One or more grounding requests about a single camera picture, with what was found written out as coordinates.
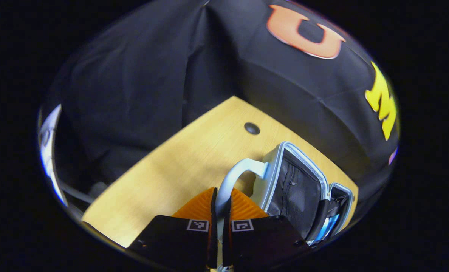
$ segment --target wooden desk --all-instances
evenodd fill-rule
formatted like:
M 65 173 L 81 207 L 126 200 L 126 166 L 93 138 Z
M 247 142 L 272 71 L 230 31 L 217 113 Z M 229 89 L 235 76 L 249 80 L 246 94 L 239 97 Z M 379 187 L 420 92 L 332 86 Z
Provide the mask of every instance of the wooden desk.
M 260 134 L 247 132 L 246 122 L 256 124 Z M 127 248 L 156 215 L 173 215 L 205 189 L 219 187 L 235 163 L 244 158 L 261 161 L 283 141 L 304 151 L 328 182 L 343 184 L 358 195 L 356 184 L 312 145 L 247 102 L 231 97 L 131 167 L 90 205 L 82 220 Z M 235 188 L 250 196 L 254 178 L 253 173 L 243 174 Z M 355 208 L 356 200 L 344 226 Z

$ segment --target desk surface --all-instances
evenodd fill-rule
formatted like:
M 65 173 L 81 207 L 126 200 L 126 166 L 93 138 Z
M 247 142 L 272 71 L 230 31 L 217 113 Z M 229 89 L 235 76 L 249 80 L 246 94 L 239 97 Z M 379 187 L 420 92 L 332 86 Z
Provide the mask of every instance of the desk surface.
M 247 132 L 246 122 L 256 124 L 260 134 Z M 197 194 L 219 187 L 235 163 L 244 158 L 261 161 L 283 141 L 304 151 L 329 183 L 343 184 L 358 195 L 356 184 L 326 156 L 275 119 L 233 96 L 131 167 L 90 205 L 82 220 L 128 247 L 156 215 L 171 216 Z M 251 172 L 243 174 L 235 188 L 250 196 L 254 178 Z M 356 199 L 344 226 L 355 208 Z

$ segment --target white handle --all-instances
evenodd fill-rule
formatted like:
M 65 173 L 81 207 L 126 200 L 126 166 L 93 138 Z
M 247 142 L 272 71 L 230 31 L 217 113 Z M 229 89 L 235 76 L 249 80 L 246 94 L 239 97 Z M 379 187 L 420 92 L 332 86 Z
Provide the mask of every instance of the white handle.
M 231 197 L 231 191 L 238 178 L 246 171 L 251 171 L 263 178 L 268 167 L 268 162 L 259 162 L 252 159 L 243 159 L 226 174 L 216 196 L 216 216 L 220 217 L 225 208 L 228 199 Z

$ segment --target dark background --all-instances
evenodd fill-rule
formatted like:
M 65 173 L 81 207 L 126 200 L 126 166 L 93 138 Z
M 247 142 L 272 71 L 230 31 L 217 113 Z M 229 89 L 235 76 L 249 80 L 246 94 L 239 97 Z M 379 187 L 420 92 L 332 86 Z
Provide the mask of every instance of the dark background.
M 146 270 L 50 195 L 36 153 L 42 94 L 69 55 L 145 1 L 0 2 L 0 270 Z M 447 270 L 449 3 L 300 1 L 362 43 L 399 99 L 398 167 L 382 197 L 304 270 Z

